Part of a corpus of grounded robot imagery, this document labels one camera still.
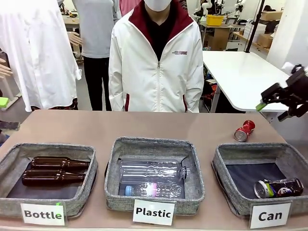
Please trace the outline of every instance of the logo on jacket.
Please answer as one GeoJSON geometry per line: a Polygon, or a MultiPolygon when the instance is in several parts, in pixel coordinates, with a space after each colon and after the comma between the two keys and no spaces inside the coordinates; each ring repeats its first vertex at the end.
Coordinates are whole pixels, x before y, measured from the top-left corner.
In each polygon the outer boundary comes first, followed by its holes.
{"type": "Polygon", "coordinates": [[[173,54],[175,54],[175,55],[187,55],[187,51],[174,51],[173,54]]]}

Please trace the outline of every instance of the mannequin hand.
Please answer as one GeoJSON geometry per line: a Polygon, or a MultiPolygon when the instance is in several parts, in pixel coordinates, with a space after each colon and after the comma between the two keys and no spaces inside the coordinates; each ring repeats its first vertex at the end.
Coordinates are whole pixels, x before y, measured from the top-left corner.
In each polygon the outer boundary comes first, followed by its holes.
{"type": "Polygon", "coordinates": [[[2,65],[1,63],[6,63],[5,60],[0,59],[0,76],[11,76],[13,72],[7,66],[2,65]]]}
{"type": "Polygon", "coordinates": [[[73,45],[82,45],[82,39],[79,37],[79,34],[76,32],[68,32],[68,39],[73,45]]]}

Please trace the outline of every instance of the black pants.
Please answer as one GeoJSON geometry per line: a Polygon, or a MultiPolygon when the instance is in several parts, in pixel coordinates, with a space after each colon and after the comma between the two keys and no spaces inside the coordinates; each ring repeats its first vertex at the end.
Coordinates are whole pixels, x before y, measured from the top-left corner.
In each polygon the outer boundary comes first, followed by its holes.
{"type": "Polygon", "coordinates": [[[92,110],[93,111],[103,110],[103,102],[102,102],[102,94],[103,94],[102,83],[103,83],[105,90],[106,111],[111,111],[111,105],[109,100],[109,89],[108,89],[109,58],[93,59],[93,58],[83,57],[83,59],[84,59],[85,76],[88,85],[92,110]]]}

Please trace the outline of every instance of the aluminum can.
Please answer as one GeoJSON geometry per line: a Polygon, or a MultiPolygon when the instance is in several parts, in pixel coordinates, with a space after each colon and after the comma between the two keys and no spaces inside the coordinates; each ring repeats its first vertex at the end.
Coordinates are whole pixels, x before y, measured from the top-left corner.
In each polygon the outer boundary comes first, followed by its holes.
{"type": "Polygon", "coordinates": [[[259,180],[254,185],[254,191],[260,199],[300,196],[304,191],[304,186],[298,178],[259,180]]]}
{"type": "Polygon", "coordinates": [[[246,142],[249,135],[254,131],[256,125],[253,121],[247,120],[243,126],[236,130],[234,137],[239,142],[246,142]]]}

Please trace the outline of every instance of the face mask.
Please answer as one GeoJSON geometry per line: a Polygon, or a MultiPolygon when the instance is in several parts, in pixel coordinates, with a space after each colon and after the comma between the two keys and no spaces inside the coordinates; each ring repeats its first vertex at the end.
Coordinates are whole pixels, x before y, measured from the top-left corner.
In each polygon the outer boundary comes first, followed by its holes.
{"type": "Polygon", "coordinates": [[[156,12],[163,11],[171,3],[171,0],[144,0],[145,4],[156,12]]]}

